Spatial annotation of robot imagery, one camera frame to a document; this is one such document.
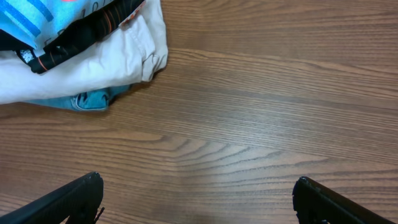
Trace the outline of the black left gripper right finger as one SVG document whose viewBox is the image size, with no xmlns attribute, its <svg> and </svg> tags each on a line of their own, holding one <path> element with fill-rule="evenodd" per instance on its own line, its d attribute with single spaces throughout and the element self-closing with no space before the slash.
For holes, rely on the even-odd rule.
<svg viewBox="0 0 398 224">
<path fill-rule="evenodd" d="M 306 176 L 296 181 L 292 200 L 300 224 L 394 224 Z"/>
</svg>

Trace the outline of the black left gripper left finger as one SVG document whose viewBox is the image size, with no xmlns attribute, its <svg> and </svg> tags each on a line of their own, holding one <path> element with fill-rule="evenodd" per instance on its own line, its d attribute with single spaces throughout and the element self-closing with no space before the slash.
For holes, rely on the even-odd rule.
<svg viewBox="0 0 398 224">
<path fill-rule="evenodd" d="M 86 175 L 1 217 L 1 224 L 96 224 L 104 182 L 98 172 Z"/>
</svg>

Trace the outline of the light blue t-shirt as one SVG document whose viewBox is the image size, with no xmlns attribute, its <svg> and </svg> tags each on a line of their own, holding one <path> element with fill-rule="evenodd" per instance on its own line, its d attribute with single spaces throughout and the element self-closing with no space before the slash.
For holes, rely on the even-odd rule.
<svg viewBox="0 0 398 224">
<path fill-rule="evenodd" d="M 72 22 L 113 0 L 1 0 L 1 30 L 33 49 L 42 49 Z"/>
</svg>

